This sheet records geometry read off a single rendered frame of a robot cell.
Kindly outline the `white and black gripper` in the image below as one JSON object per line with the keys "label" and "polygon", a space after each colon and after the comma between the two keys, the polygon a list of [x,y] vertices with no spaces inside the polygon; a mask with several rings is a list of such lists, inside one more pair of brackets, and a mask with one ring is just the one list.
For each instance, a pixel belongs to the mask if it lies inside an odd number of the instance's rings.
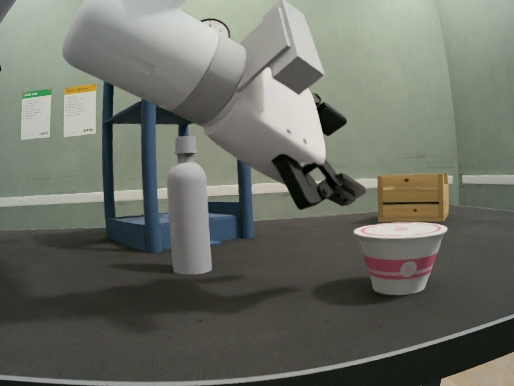
{"label": "white and black gripper", "polygon": [[[217,145],[285,184],[300,210],[326,198],[349,205],[366,193],[364,185],[343,172],[337,174],[325,159],[322,133],[331,135],[347,119],[317,93],[307,88],[296,94],[272,79],[268,67],[241,92],[236,90],[217,115],[197,124]],[[309,173],[317,167],[326,177],[319,183]]]}

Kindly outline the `grey bottle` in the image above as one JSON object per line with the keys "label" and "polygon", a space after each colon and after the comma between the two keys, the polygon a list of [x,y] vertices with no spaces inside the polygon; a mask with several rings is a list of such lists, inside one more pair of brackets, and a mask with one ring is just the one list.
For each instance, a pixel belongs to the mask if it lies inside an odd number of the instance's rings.
{"label": "grey bottle", "polygon": [[201,274],[212,270],[207,180],[194,162],[195,136],[175,137],[175,164],[167,176],[173,271]]}

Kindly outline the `white yogurt cup with pink stripe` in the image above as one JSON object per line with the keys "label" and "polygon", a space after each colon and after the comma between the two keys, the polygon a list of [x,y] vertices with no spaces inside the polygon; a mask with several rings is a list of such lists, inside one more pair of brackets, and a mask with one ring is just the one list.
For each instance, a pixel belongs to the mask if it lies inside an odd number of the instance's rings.
{"label": "white yogurt cup with pink stripe", "polygon": [[431,223],[387,223],[358,228],[373,289],[387,295],[422,291],[447,227]]}

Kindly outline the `blue shelving unit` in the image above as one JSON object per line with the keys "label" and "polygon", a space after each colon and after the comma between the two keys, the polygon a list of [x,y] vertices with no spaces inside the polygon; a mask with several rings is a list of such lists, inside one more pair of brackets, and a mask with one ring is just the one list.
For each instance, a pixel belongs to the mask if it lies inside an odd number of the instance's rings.
{"label": "blue shelving unit", "polygon": [[[102,172],[107,238],[148,253],[171,249],[169,215],[158,210],[156,124],[178,125],[178,136],[189,136],[188,125],[193,122],[142,98],[113,116],[113,98],[114,85],[104,81]],[[116,217],[113,124],[141,124],[144,215]],[[218,241],[254,238],[251,167],[237,159],[237,171],[239,202],[208,201],[210,246],[221,245]]]}

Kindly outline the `small wooden crate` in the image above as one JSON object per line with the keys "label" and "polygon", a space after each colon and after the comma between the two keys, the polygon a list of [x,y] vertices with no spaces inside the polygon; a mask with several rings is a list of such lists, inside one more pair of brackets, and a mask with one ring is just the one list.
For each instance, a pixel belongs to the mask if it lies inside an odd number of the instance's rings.
{"label": "small wooden crate", "polygon": [[448,173],[384,177],[378,192],[379,222],[444,222],[448,215]]}

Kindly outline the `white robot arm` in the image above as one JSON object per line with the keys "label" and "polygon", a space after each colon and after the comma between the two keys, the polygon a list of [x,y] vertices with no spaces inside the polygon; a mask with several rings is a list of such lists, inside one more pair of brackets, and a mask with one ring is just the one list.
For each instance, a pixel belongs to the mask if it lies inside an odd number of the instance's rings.
{"label": "white robot arm", "polygon": [[[279,0],[239,44],[185,0],[84,0],[62,44],[73,67],[202,124],[267,67],[300,95],[324,74],[304,14]],[[241,45],[240,45],[241,44]],[[246,49],[247,52],[246,52]]]}

